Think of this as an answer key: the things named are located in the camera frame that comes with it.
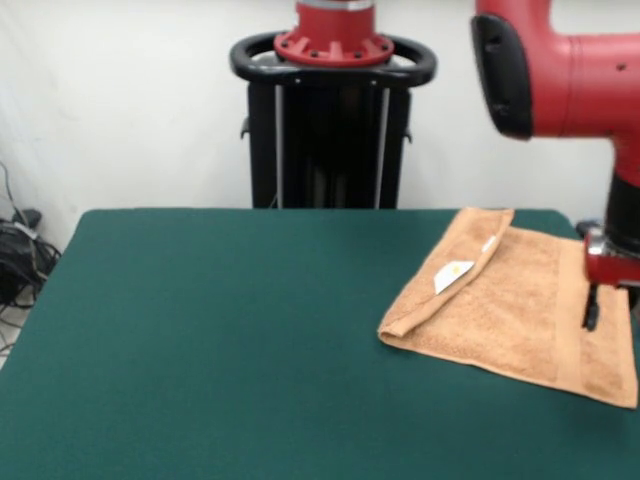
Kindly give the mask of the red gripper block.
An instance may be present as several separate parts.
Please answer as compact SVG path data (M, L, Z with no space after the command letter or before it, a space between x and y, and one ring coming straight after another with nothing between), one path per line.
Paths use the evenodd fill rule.
M589 281L583 328L595 330L599 321L598 285L639 287L639 258L616 249L601 227L585 236L585 272Z

